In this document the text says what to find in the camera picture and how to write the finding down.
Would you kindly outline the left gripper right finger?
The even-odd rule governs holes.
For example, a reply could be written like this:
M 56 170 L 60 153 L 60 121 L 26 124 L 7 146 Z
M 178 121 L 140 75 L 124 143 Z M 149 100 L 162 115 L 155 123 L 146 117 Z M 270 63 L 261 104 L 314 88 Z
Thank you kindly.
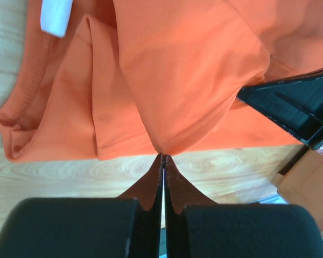
M 168 257 L 323 257 L 306 209 L 282 204 L 218 204 L 164 156 Z

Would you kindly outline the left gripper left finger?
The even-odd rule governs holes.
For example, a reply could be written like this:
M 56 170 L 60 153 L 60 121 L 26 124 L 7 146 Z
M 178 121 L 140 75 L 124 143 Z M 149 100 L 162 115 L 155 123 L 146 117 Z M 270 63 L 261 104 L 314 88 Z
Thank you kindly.
M 158 257 L 163 161 L 116 198 L 28 198 L 0 231 L 0 257 Z

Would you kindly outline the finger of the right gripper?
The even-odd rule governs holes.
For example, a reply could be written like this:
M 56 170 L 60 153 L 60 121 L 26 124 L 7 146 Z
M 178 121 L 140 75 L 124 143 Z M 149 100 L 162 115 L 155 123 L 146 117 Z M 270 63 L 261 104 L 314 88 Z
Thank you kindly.
M 323 144 L 323 70 L 244 87 L 237 97 L 303 144 Z

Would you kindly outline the orange t shirt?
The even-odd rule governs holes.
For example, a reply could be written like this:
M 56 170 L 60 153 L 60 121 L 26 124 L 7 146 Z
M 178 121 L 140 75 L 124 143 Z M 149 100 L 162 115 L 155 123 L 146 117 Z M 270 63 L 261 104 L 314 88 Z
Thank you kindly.
M 0 108 L 9 161 L 297 143 L 236 96 L 323 68 L 323 1 L 74 1 L 63 38 L 41 7 Z

